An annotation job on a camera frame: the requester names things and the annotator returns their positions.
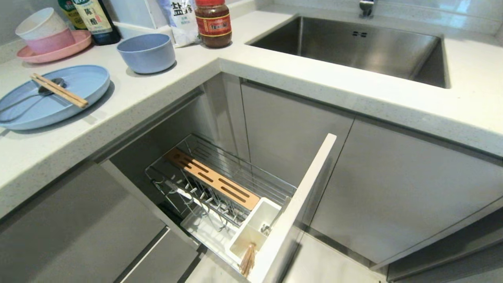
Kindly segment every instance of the sauce jar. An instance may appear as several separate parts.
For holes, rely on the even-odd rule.
[[[210,48],[229,45],[232,29],[225,0],[196,0],[196,6],[196,21],[204,45]]]

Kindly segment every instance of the jar lid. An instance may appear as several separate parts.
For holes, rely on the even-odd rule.
[[[225,4],[225,0],[196,0],[197,6],[216,6]]]

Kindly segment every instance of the sink basin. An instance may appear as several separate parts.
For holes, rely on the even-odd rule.
[[[250,45],[447,88],[435,36],[299,17]]]

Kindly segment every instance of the plastic bag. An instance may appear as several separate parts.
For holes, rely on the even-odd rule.
[[[186,46],[199,41],[196,22],[196,6],[193,0],[157,0],[162,12],[169,19],[175,47]]]

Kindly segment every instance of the chopsticks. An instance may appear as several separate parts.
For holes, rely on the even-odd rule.
[[[80,96],[78,96],[72,92],[69,92],[64,87],[61,87],[61,86],[53,83],[52,81],[44,78],[43,76],[41,76],[39,74],[33,73],[30,76],[30,78],[33,81],[35,81],[36,83],[38,83],[39,85],[47,88],[48,90],[54,92],[54,94],[59,95],[60,97],[66,99],[67,101],[71,102],[72,104],[75,104],[76,106],[78,106],[80,108],[85,108],[86,106],[89,105],[89,102],[87,102],[87,100],[81,98]]]

